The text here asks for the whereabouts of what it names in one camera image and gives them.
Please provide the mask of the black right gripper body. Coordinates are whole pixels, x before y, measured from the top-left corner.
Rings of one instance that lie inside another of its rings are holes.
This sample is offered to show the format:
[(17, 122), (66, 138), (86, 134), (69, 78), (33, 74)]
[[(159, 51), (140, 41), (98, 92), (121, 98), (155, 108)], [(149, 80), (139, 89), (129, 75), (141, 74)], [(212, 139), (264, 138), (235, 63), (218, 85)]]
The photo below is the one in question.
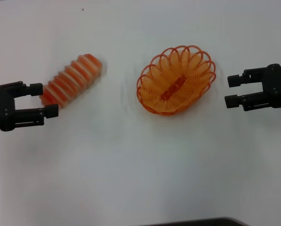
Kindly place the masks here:
[(268, 97), (268, 104), (272, 108), (281, 108), (281, 66), (268, 65), (262, 76), (263, 92)]

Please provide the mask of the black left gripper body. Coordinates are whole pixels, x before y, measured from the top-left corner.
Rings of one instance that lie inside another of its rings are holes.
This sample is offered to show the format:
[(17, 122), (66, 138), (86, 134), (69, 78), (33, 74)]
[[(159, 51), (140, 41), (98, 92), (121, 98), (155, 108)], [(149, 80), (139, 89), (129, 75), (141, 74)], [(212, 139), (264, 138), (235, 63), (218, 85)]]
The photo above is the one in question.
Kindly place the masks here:
[(15, 101), (12, 93), (16, 83), (0, 85), (0, 130), (12, 131), (15, 128)]

